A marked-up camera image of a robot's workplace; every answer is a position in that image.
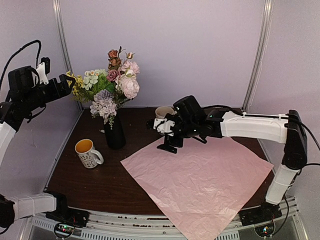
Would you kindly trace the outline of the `yellow small flower bunch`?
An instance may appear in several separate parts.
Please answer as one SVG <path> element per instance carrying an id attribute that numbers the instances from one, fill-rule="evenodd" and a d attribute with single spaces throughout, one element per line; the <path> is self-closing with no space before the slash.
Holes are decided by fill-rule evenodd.
<path id="1" fill-rule="evenodd" d="M 66 72 L 68 77 L 75 79 L 75 84 L 72 87 L 73 98 L 81 103 L 87 103 L 93 101 L 93 93 L 90 90 L 85 89 L 84 79 L 81 75 L 75 75 L 71 71 Z"/>

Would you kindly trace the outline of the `white green hydrangea bunch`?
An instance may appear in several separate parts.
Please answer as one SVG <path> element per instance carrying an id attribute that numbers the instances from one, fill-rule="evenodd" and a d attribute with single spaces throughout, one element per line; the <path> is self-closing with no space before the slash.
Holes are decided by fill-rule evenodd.
<path id="1" fill-rule="evenodd" d="M 114 93 L 115 84 L 107 79 L 108 73 L 104 68 L 85 71 L 82 88 L 93 94 L 97 94 L 102 90 Z"/>

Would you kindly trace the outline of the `blue white hydrangea bunch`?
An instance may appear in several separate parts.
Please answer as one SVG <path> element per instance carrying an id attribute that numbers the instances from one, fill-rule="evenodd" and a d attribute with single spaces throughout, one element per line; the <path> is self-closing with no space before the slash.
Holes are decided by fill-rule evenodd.
<path id="1" fill-rule="evenodd" d="M 118 106 L 113 100 L 113 94 L 103 89 L 93 96 L 90 113 L 93 118 L 102 117 L 103 124 L 108 124 L 112 130 L 117 116 L 117 108 Z"/>

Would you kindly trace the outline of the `mauve and white flower stem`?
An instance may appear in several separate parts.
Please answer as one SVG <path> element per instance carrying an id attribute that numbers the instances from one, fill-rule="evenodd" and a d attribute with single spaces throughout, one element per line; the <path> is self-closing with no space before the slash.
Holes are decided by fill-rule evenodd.
<path id="1" fill-rule="evenodd" d="M 106 79 L 109 82 L 115 82 L 116 84 L 118 84 L 120 82 L 120 78 L 125 74 L 124 71 L 119 71 L 119 70 L 109 70 L 108 75 L 106 77 Z"/>

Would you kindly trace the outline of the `orange brown flower stem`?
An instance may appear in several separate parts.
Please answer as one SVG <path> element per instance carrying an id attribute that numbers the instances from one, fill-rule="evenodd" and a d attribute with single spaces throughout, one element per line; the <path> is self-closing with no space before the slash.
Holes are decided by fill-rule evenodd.
<path id="1" fill-rule="evenodd" d="M 124 49 L 122 46 L 119 47 L 119 49 L 111 49 L 107 55 L 108 55 L 108 70 L 119 70 L 122 66 L 122 59 L 120 57 L 120 54 L 122 53 Z"/>

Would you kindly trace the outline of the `pink tissue wrapping sheet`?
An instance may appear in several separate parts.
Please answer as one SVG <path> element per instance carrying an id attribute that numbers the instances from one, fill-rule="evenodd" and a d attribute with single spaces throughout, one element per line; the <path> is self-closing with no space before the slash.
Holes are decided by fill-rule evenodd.
<path id="1" fill-rule="evenodd" d="M 177 153 L 159 140 L 121 163 L 189 240 L 212 240 L 233 220 L 273 165 L 231 138 L 185 139 Z"/>

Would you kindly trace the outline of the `large pale pink peony stem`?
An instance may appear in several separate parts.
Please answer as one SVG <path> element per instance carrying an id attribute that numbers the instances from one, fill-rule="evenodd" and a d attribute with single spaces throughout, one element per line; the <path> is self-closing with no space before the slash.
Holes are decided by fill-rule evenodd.
<path id="1" fill-rule="evenodd" d="M 138 92 L 140 91 L 140 86 L 136 76 L 121 77 L 119 81 L 119 85 L 125 97 L 130 100 L 134 99 L 138 95 Z"/>

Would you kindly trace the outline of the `pink rose stem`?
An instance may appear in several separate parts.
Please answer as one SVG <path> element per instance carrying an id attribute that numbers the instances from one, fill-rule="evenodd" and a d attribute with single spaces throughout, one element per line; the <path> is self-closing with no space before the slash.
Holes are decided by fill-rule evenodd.
<path id="1" fill-rule="evenodd" d="M 134 74 L 140 73 L 140 67 L 138 64 L 133 61 L 134 52 L 126 52 L 125 53 L 125 61 L 123 62 L 122 66 L 120 67 L 120 70 L 122 72 L 125 72 L 127 70 L 132 70 Z"/>

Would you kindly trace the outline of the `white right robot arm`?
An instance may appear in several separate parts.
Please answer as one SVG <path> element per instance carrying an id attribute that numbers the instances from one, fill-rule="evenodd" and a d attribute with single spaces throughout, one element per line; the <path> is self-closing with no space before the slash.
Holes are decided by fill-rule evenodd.
<path id="1" fill-rule="evenodd" d="M 149 126 L 165 136 L 157 148 L 177 153 L 184 139 L 193 138 L 203 144 L 207 138 L 241 137 L 273 141 L 284 145 L 284 155 L 265 196 L 265 203 L 256 210 L 259 220 L 268 220 L 275 205 L 283 199 L 298 172 L 308 162 L 308 139 L 299 113 L 266 115 L 237 111 L 226 105 L 201 107 L 192 95 L 173 104 L 173 113 L 155 118 Z"/>

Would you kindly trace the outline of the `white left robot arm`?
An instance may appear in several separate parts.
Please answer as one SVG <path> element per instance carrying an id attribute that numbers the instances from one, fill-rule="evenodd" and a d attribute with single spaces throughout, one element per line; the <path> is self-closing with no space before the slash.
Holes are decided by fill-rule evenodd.
<path id="1" fill-rule="evenodd" d="M 76 80 L 61 74 L 47 78 L 45 63 L 38 68 L 24 66 L 8 73 L 9 92 L 0 104 L 0 156 L 3 157 L 24 120 L 30 122 L 37 117 L 33 111 L 44 111 L 47 104 L 68 96 Z M 72 218 L 66 197 L 56 192 L 44 192 L 32 196 L 6 198 L 0 197 L 0 226 L 7 230 L 16 220 L 34 216 L 38 213 L 52 212 L 61 222 Z"/>

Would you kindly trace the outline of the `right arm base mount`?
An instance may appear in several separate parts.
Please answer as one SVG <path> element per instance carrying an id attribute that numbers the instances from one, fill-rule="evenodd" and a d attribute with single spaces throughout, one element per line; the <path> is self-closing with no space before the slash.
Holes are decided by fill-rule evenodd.
<path id="1" fill-rule="evenodd" d="M 270 238 L 276 232 L 277 218 L 282 217 L 280 206 L 263 202 L 260 206 L 239 212 L 243 227 L 253 226 L 255 233 L 262 238 Z"/>

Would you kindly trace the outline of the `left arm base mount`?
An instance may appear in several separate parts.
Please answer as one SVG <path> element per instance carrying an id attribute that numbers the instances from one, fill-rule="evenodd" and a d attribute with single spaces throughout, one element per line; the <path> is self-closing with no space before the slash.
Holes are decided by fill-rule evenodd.
<path id="1" fill-rule="evenodd" d="M 89 220 L 89 212 L 68 206 L 67 197 L 55 191 L 45 191 L 56 199 L 54 211 L 46 212 L 45 217 L 76 228 L 85 228 Z"/>

